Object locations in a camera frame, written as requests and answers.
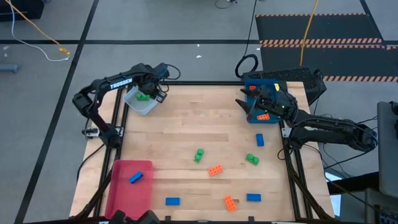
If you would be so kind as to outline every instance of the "red tray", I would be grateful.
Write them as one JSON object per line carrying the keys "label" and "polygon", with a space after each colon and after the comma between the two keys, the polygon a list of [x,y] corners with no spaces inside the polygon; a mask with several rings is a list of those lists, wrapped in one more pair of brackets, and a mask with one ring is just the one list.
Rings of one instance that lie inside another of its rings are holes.
{"label": "red tray", "polygon": [[[130,184],[130,177],[139,171],[143,176]],[[153,175],[154,166],[151,161],[116,161],[113,165],[105,217],[112,218],[117,210],[135,220],[141,217],[150,209]]]}

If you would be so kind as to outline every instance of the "green lego brick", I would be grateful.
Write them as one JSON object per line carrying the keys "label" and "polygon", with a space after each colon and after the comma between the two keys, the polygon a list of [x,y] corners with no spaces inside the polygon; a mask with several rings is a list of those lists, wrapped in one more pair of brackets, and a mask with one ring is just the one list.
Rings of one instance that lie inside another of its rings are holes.
{"label": "green lego brick", "polygon": [[149,100],[149,95],[145,95],[145,94],[137,94],[136,97],[137,97],[138,101],[141,101],[141,100],[147,101],[147,100]]}
{"label": "green lego brick", "polygon": [[260,162],[260,159],[256,156],[254,156],[253,154],[249,153],[246,156],[246,160],[253,163],[254,165],[257,165]]}
{"label": "green lego brick", "polygon": [[198,151],[195,155],[195,161],[200,162],[204,153],[205,153],[205,151],[203,149],[198,149]]}

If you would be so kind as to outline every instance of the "wooden tabletop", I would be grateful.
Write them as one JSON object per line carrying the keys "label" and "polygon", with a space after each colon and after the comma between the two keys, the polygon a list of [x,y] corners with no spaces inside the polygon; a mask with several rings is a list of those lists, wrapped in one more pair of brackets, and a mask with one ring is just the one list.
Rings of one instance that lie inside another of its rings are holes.
{"label": "wooden tabletop", "polygon": [[[294,220],[286,164],[277,158],[282,149],[279,125],[247,123],[235,102],[236,98],[244,99],[240,88],[171,86],[167,99],[147,116],[130,110],[121,159],[152,161],[152,210],[159,219],[170,215],[173,220],[244,221],[248,216],[256,221]],[[288,83],[288,90],[297,98],[299,108],[309,112],[303,84]],[[111,120],[115,96],[112,91],[103,100],[100,115],[105,121]],[[257,147],[257,133],[263,134],[264,147]],[[101,143],[89,140],[85,157]],[[193,161],[198,148],[205,150],[200,163]],[[247,153],[260,159],[257,166],[245,160]],[[309,191],[333,216],[319,153],[304,146],[301,155]],[[83,166],[70,215],[80,212],[98,188],[103,157],[104,150]],[[210,177],[208,169],[218,164],[224,171]],[[247,193],[260,193],[262,202],[247,202]],[[235,212],[226,208],[223,199],[227,195],[234,198]],[[180,197],[180,206],[165,206],[166,197]],[[305,217],[300,193],[299,202]]]}

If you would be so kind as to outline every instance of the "blue lego brick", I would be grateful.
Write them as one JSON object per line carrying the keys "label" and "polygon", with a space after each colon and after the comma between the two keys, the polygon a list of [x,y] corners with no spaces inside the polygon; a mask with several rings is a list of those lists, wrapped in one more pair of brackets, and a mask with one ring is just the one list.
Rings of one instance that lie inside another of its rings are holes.
{"label": "blue lego brick", "polygon": [[166,205],[180,205],[179,197],[168,197],[166,198]]}
{"label": "blue lego brick", "polygon": [[137,180],[139,180],[141,177],[143,176],[142,172],[137,172],[136,174],[134,174],[132,177],[130,177],[130,183],[133,184],[135,183]]}
{"label": "blue lego brick", "polygon": [[246,194],[248,202],[261,202],[261,194]]}
{"label": "blue lego brick", "polygon": [[262,134],[256,134],[257,146],[264,146],[264,138],[262,138]]}

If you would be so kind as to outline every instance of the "orange block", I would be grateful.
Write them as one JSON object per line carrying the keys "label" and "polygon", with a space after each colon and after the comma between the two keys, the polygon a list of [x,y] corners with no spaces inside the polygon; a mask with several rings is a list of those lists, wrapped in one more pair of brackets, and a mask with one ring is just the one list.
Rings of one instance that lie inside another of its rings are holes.
{"label": "orange block", "polygon": [[224,198],[224,201],[225,201],[226,207],[228,208],[228,210],[229,210],[230,212],[233,212],[233,211],[236,210],[235,202],[232,200],[232,197],[231,197],[231,196],[226,196],[226,197]]}
{"label": "orange block", "polygon": [[223,169],[223,167],[222,167],[221,165],[217,165],[217,166],[212,167],[212,168],[209,169],[209,174],[210,174],[211,176],[214,176],[214,175],[216,175],[216,174],[222,172],[223,170],[224,170],[224,169]]}
{"label": "orange block", "polygon": [[259,115],[257,116],[257,119],[269,119],[269,115],[268,114]]}

